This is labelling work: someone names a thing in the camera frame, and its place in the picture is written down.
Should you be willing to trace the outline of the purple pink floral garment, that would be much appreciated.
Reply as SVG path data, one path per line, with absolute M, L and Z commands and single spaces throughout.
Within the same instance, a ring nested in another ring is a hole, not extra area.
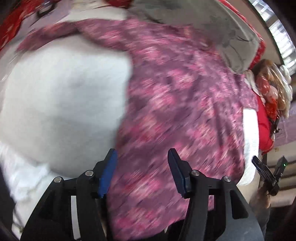
M 257 100 L 201 32 L 135 18 L 88 19 L 36 30 L 18 49 L 36 50 L 70 34 L 132 57 L 118 164 L 107 193 L 115 240 L 151 237 L 185 218 L 188 202 L 174 184 L 170 148 L 207 177 L 240 181 L 243 109 L 257 110 Z

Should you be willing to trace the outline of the lilac cloth covered furniture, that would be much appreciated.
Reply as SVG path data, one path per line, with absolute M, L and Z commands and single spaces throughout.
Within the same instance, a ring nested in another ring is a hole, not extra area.
M 278 123 L 279 132 L 275 134 L 274 147 L 294 142 L 296 137 L 295 101 L 290 106 L 289 118 L 281 118 Z

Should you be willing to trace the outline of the plastic bag of items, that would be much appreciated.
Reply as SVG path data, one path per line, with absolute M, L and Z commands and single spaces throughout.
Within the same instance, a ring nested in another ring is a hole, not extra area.
M 252 72 L 256 88 L 265 102 L 267 117 L 273 121 L 277 116 L 289 118 L 293 90 L 286 66 L 277 66 L 273 61 L 263 59 L 252 68 Z

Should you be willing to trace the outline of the white quilted mattress cover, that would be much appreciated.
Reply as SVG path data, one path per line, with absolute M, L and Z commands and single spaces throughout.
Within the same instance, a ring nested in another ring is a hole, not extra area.
M 100 46 L 80 34 L 17 52 L 21 57 L 6 81 L 1 110 L 4 143 L 67 177 L 78 176 L 109 149 L 116 149 L 133 71 L 128 52 Z M 249 184 L 255 175 L 251 160 L 258 149 L 251 147 L 247 151 L 244 144 L 245 169 L 239 185 Z

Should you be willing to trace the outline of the window with bars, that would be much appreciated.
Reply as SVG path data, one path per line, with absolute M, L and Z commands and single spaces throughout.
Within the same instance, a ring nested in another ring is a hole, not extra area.
M 295 45 L 293 44 L 288 31 L 267 3 L 260 0 L 250 0 L 249 2 L 253 5 L 253 7 L 266 23 L 280 51 L 282 60 L 290 72 L 290 75 L 294 74 Z

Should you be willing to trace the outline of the grey floral pillow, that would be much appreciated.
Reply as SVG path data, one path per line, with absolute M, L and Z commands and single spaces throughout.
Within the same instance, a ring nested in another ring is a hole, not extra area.
M 128 10 L 149 22 L 193 26 L 237 73 L 252 68 L 265 50 L 260 34 L 227 1 L 133 1 Z

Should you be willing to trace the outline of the red patterned blanket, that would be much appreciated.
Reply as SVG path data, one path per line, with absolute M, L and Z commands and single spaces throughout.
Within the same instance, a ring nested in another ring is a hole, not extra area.
M 32 30 L 37 30 L 49 23 L 55 22 L 58 19 L 65 17 L 68 10 L 66 1 L 58 4 L 58 9 L 54 11 L 53 15 L 43 20 L 38 20 L 37 15 L 32 13 L 34 10 L 34 3 L 22 3 L 23 6 L 14 10 L 1 26 L 1 33 L 10 30 L 11 33 L 4 36 L 6 46 L 1 51 L 1 73 L 4 73 L 8 68 L 9 63 L 16 53 L 13 47 L 17 45 L 17 41 L 24 37 Z M 251 145 L 255 145 L 254 149 L 261 149 L 269 151 L 273 147 L 273 139 L 270 137 L 271 124 L 267 119 L 267 114 L 264 107 L 263 98 L 258 98 L 258 111 L 257 118 L 252 115 L 253 109 L 245 109 L 243 114 L 243 127 L 244 127 L 244 141 L 247 151 L 251 150 Z

